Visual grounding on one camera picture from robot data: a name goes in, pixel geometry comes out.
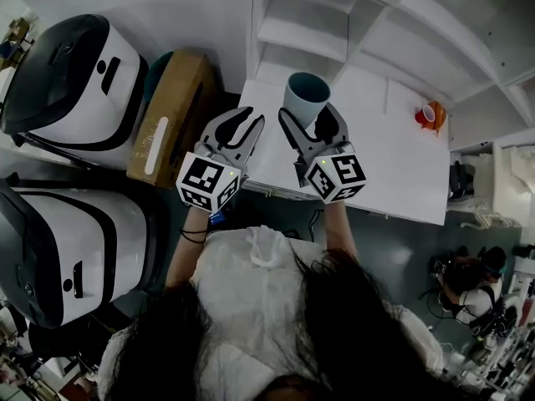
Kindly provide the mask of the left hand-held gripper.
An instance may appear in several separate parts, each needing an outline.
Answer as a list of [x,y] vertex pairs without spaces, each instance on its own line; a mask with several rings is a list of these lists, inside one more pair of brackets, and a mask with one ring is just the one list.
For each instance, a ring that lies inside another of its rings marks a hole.
[[232,140],[252,112],[251,106],[230,109],[208,122],[202,141],[186,154],[176,180],[184,203],[216,213],[239,191],[264,116],[258,116],[237,143]]

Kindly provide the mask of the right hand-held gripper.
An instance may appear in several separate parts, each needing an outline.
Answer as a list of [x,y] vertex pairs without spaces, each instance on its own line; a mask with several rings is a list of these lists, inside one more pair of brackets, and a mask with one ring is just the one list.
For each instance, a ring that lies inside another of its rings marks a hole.
[[366,176],[348,142],[347,124],[330,102],[315,120],[315,141],[286,108],[279,109],[278,121],[290,146],[298,152],[294,167],[301,187],[311,186],[324,204],[331,204],[354,197],[365,186]]

